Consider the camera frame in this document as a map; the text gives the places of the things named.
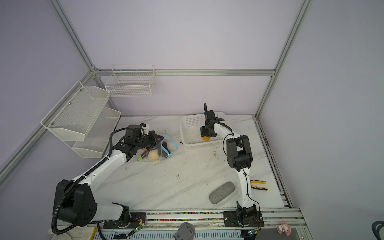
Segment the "cream toy potato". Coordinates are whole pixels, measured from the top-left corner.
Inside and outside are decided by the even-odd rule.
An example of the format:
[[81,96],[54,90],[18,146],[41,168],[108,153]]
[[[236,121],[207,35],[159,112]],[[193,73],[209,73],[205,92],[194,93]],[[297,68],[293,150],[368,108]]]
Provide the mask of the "cream toy potato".
[[157,161],[157,160],[159,160],[159,158],[160,158],[160,155],[159,155],[158,150],[151,150],[151,151],[148,153],[148,159],[149,159],[151,162]]

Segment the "clear zip bag blue zipper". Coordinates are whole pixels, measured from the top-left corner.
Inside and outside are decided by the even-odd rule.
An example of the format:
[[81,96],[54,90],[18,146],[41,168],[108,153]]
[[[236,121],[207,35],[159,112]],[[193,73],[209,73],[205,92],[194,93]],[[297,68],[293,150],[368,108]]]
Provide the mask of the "clear zip bag blue zipper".
[[164,161],[178,150],[178,144],[165,130],[153,147],[145,148],[140,151],[137,162],[157,162]]

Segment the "dark purple toy eggplant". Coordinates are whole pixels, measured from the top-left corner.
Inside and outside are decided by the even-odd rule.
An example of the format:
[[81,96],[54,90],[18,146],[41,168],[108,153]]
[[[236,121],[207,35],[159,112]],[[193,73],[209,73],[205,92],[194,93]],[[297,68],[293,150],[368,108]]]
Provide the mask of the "dark purple toy eggplant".
[[149,161],[149,159],[148,159],[148,152],[144,152],[144,153],[142,153],[139,157],[138,157],[138,159],[137,159],[137,161],[138,162],[148,162]]

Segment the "black toy avocado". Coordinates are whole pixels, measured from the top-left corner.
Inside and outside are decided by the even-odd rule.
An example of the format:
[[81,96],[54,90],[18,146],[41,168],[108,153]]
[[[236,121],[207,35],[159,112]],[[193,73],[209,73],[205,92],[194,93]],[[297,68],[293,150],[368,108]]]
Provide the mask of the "black toy avocado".
[[161,147],[158,150],[160,157],[169,158],[171,153],[169,152],[168,145],[166,142],[163,142]]

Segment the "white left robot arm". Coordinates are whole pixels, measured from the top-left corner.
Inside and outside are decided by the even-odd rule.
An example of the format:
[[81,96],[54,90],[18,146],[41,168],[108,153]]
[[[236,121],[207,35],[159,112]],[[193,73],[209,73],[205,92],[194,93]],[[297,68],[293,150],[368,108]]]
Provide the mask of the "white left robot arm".
[[109,135],[108,153],[94,166],[72,180],[62,180],[55,192],[51,230],[64,234],[75,227],[99,225],[113,221],[119,227],[131,222],[129,206],[110,202],[97,203],[94,193],[119,167],[127,163],[139,150],[153,150],[161,145],[164,136],[149,131],[145,124],[129,125]]

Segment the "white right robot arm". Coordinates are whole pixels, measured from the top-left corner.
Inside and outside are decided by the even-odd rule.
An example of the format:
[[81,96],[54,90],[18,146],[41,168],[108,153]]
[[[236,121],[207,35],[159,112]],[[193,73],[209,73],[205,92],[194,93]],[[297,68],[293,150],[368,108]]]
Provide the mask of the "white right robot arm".
[[238,176],[237,185],[239,200],[237,201],[237,225],[249,227],[257,223],[256,230],[262,228],[260,204],[252,198],[250,168],[253,162],[249,137],[240,135],[230,128],[223,118],[216,116],[213,110],[204,110],[205,124],[200,128],[202,138],[220,136],[223,139],[223,152],[230,168]]

